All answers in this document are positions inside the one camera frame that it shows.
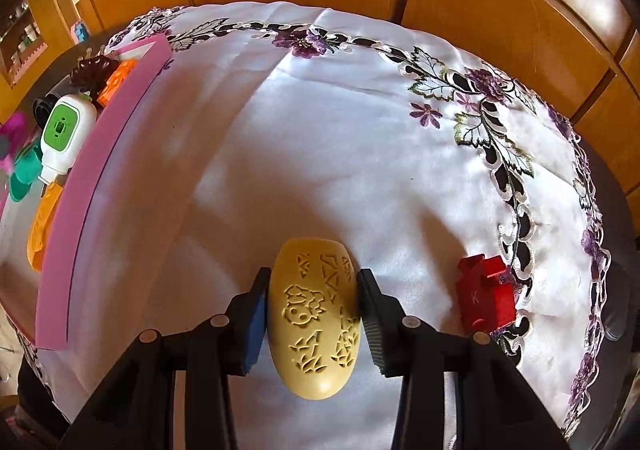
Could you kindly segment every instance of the brown flower-shaped object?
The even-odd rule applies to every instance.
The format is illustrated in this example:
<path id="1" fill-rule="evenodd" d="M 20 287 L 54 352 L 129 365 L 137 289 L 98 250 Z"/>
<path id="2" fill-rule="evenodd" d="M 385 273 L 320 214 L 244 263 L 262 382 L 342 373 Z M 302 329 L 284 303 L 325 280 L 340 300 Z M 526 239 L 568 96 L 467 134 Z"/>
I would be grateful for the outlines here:
<path id="1" fill-rule="evenodd" d="M 91 98 L 95 99 L 119 64 L 106 55 L 85 58 L 71 72 L 71 85 L 83 93 L 89 91 Z"/>

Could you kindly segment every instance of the green label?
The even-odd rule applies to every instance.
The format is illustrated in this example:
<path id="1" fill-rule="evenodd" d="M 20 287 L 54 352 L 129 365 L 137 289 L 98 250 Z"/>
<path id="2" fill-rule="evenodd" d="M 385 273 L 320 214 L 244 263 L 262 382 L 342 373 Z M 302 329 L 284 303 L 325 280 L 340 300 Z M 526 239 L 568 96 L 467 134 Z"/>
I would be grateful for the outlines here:
<path id="1" fill-rule="evenodd" d="M 64 151 L 78 123 L 78 113 L 62 103 L 56 106 L 44 129 L 44 142 L 57 151 Z"/>

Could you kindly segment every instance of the orange object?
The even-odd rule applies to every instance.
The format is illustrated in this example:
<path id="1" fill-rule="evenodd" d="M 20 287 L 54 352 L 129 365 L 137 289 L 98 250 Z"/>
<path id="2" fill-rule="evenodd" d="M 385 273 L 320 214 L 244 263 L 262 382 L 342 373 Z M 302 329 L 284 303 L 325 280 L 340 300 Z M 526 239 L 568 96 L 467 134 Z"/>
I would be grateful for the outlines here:
<path id="1" fill-rule="evenodd" d="M 31 232 L 29 232 L 29 238 L 27 239 L 27 259 L 29 259 L 31 268 L 36 271 L 42 271 L 47 236 L 53 223 L 53 216 L 61 193 L 62 187 L 55 181 L 47 186 L 31 224 Z"/>
<path id="2" fill-rule="evenodd" d="M 130 60 L 125 60 L 120 63 L 116 71 L 114 71 L 107 80 L 105 88 L 98 95 L 98 104 L 102 107 L 107 107 L 107 104 L 111 101 L 113 95 L 116 94 L 118 87 L 120 87 L 120 84 L 124 82 L 137 62 L 138 61 L 135 58 L 131 58 Z"/>

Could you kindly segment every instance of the table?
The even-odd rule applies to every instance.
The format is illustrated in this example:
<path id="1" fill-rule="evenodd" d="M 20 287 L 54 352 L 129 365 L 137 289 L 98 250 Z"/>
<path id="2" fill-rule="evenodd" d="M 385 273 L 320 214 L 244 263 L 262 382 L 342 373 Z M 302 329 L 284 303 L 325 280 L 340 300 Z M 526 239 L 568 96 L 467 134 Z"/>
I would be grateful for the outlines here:
<path id="1" fill-rule="evenodd" d="M 313 25 L 294 26 L 303 23 Z M 119 39 L 154 32 L 170 36 L 174 59 L 95 189 L 68 349 L 38 352 L 67 416 L 139 331 L 194 327 L 271 266 L 284 240 L 312 236 L 345 244 L 406 311 L 454 333 L 457 261 L 502 253 L 524 287 L 516 325 L 498 337 L 574 430 L 589 381 L 574 378 L 590 362 L 588 325 L 588 353 L 602 343 L 610 255 L 577 138 L 551 106 L 442 39 L 332 10 L 176 8 Z M 266 346 L 231 385 L 242 448 L 389 446 L 399 382 L 364 351 L 321 403 L 288 393 Z"/>

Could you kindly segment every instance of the magenta object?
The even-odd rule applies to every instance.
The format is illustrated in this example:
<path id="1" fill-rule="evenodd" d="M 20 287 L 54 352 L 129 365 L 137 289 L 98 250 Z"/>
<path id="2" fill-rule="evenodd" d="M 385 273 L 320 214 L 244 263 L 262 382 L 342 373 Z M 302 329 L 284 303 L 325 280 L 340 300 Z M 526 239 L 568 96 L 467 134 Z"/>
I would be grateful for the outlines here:
<path id="1" fill-rule="evenodd" d="M 171 47 L 164 35 L 151 36 L 116 50 L 116 53 L 122 54 L 151 43 L 153 46 L 138 61 L 100 115 L 66 180 L 65 191 L 60 197 L 47 240 L 38 287 L 35 332 L 38 348 L 66 348 L 69 297 L 76 252 L 95 187 L 133 110 L 172 56 Z"/>
<path id="2" fill-rule="evenodd" d="M 29 122 L 27 116 L 20 111 L 16 111 L 0 127 L 0 136 L 8 139 L 9 152 L 0 159 L 0 169 L 7 174 L 14 173 L 14 157 L 20 151 L 29 136 Z"/>

